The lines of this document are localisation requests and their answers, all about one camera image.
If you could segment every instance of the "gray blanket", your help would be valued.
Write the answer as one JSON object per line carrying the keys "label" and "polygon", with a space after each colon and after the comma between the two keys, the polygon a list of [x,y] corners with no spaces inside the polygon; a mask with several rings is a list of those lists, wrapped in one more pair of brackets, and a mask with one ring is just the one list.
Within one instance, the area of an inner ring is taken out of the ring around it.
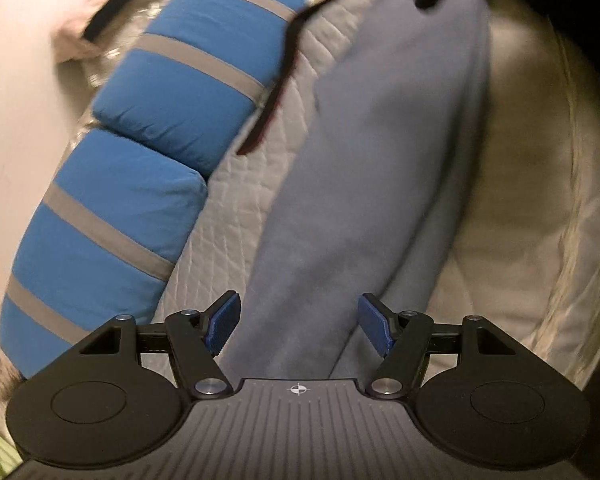
{"label": "gray blanket", "polygon": [[[349,49],[375,0],[335,0],[302,31],[295,70],[258,149],[235,154],[256,119],[243,127],[208,181],[208,198],[164,291],[154,322],[205,310],[227,289],[245,296],[260,236],[275,197],[304,144],[315,113],[314,84]],[[173,379],[166,356],[144,355],[149,368]]]}
{"label": "gray blanket", "polygon": [[315,87],[308,139],[267,219],[240,325],[240,377],[362,377],[356,300],[423,308],[466,197],[488,80],[484,0],[377,0]]}

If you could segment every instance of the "blue striped cushion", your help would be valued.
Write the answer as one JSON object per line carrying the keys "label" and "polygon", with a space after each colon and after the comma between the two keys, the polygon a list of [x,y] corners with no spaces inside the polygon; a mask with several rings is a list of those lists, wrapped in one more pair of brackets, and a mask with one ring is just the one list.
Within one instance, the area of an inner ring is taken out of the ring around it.
{"label": "blue striped cushion", "polygon": [[[277,0],[292,10],[304,0]],[[194,46],[263,86],[282,60],[285,20],[245,0],[171,0],[147,33]],[[186,64],[133,49],[93,104],[107,127],[208,177],[254,103]]]}
{"label": "blue striped cushion", "polygon": [[[76,147],[54,183],[171,263],[206,199],[196,171],[98,129]],[[25,232],[12,273],[23,288],[88,332],[120,313],[151,322],[166,285],[94,243],[45,203]],[[9,295],[2,306],[0,344],[26,377],[71,346],[24,314]]]}

